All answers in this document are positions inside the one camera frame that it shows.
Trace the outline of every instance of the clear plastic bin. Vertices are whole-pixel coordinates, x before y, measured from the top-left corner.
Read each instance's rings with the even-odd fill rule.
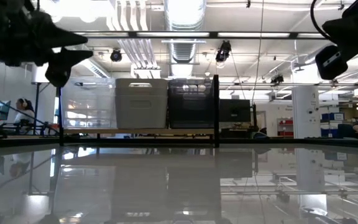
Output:
[[[174,79],[168,83],[171,128],[214,127],[213,81]]]
[[[116,128],[115,79],[70,78],[62,89],[64,128]]]

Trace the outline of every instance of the woman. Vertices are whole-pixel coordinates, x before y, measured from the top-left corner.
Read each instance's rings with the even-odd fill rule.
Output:
[[[21,112],[17,113],[14,123],[20,124],[22,120],[26,120],[29,124],[34,122],[34,109],[30,100],[20,98],[16,101],[16,108]]]

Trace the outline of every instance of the storage bin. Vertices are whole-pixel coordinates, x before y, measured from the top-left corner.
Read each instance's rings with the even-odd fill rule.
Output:
[[[64,128],[116,128],[112,78],[70,78],[62,88]]]
[[[329,137],[332,134],[332,138],[338,138],[338,129],[323,129],[321,128],[321,137]]]
[[[323,121],[343,121],[344,113],[325,113],[321,115]]]
[[[117,79],[117,128],[165,128],[167,85],[164,79]]]
[[[174,79],[168,83],[168,119],[171,128],[213,128],[212,80]]]

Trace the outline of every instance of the chair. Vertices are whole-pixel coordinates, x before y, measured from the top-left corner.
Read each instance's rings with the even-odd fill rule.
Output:
[[[355,138],[356,131],[351,124],[338,124],[338,138]]]

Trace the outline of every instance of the ventilation duct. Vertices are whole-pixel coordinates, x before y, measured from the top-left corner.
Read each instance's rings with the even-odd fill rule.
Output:
[[[165,0],[165,23],[169,31],[199,31],[202,28],[206,0]],[[172,75],[189,77],[195,61],[196,44],[171,43],[169,46]]]

